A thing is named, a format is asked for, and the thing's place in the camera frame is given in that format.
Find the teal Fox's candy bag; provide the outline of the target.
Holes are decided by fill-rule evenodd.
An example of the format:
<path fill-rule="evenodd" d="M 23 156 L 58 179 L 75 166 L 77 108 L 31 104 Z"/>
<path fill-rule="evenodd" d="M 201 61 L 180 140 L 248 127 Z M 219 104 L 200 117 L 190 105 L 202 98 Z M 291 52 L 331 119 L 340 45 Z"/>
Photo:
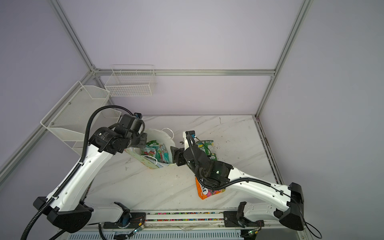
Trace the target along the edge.
<path fill-rule="evenodd" d="M 170 157 L 168 150 L 165 145 L 157 145 L 155 147 L 156 149 L 156 154 L 155 158 L 157 159 L 158 162 L 163 163 L 163 164 L 169 164 L 170 163 Z"/>
<path fill-rule="evenodd" d="M 159 143 L 156 140 L 149 141 L 146 143 L 146 146 L 141 149 L 141 155 L 142 156 L 151 156 L 155 158 L 156 149 L 155 147 L 159 145 Z"/>

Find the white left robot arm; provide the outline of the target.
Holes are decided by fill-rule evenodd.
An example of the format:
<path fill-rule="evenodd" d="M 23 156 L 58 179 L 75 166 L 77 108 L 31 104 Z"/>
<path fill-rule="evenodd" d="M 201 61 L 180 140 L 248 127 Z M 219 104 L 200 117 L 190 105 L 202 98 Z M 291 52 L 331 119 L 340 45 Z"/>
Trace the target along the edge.
<path fill-rule="evenodd" d="M 54 226 L 75 233 L 87 225 L 114 223 L 120 228 L 130 224 L 131 211 L 120 202 L 111 205 L 86 205 L 85 198 L 100 169 L 116 153 L 138 147 L 147 135 L 145 123 L 124 115 L 119 123 L 101 127 L 86 141 L 83 153 L 71 172 L 47 197 L 38 197 L 34 206 Z"/>

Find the orange Fox's candy bag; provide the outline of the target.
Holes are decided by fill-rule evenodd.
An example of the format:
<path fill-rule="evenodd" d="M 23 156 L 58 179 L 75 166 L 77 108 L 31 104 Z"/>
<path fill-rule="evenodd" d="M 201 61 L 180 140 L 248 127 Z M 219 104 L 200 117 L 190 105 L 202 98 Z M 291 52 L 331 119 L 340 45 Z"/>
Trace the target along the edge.
<path fill-rule="evenodd" d="M 218 190 L 218 191 L 209 190 L 209 189 L 205 188 L 204 186 L 202 186 L 199 183 L 197 178 L 195 178 L 195 180 L 196 180 L 196 187 L 197 187 L 198 196 L 202 200 L 205 200 L 211 196 L 214 196 L 214 195 L 217 195 L 217 194 L 220 194 L 220 193 L 223 193 L 226 191 L 226 189 L 222 189 L 222 190 Z"/>

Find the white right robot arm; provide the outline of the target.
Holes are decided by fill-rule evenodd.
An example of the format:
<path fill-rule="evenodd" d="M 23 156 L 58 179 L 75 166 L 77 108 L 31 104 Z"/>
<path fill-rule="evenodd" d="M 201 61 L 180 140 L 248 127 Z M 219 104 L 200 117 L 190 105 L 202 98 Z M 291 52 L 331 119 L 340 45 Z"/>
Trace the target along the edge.
<path fill-rule="evenodd" d="M 198 184 L 211 191 L 234 188 L 272 206 L 273 220 L 289 229 L 303 231 L 304 195 L 301 185 L 279 185 L 252 177 L 230 164 L 213 161 L 196 145 L 186 149 L 171 147 L 172 161 L 186 165 L 194 173 Z"/>

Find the white printed paper bag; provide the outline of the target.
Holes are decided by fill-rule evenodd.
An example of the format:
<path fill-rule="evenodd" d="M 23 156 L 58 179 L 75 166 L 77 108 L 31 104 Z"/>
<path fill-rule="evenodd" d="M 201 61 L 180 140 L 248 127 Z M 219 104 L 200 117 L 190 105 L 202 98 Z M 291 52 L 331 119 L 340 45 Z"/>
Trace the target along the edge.
<path fill-rule="evenodd" d="M 147 129 L 144 148 L 128 148 L 125 152 L 151 170 L 168 167 L 173 164 L 171 147 L 175 147 L 174 132 L 169 128 L 162 130 Z"/>

